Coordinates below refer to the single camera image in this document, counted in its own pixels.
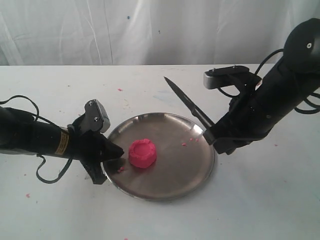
stainless steel plate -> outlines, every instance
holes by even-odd
[[[170,113],[130,118],[108,137],[125,152],[124,171],[118,173],[105,167],[106,175],[123,192],[139,199],[163,201],[182,197],[200,186],[213,169],[214,148],[202,134],[203,130],[189,119]],[[157,159],[146,169],[128,161],[129,146],[139,139],[150,139],[156,146]]]

